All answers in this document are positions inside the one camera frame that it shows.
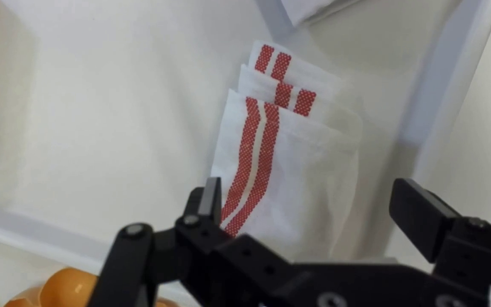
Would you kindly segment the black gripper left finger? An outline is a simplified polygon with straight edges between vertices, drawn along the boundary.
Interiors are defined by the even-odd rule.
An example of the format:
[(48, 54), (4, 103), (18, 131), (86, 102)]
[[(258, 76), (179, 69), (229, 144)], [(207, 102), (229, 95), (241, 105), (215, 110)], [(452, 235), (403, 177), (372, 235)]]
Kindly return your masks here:
[(183, 214), (176, 219), (178, 226), (215, 226), (222, 221), (222, 178), (208, 177), (203, 185), (190, 192)]

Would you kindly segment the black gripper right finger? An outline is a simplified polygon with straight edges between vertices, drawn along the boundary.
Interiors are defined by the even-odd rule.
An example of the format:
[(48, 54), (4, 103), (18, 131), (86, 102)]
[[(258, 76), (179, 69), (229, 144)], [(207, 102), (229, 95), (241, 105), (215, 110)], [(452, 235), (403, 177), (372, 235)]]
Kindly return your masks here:
[(464, 216), (413, 178), (396, 178), (389, 212), (422, 255), (437, 265), (459, 259), (454, 233)]

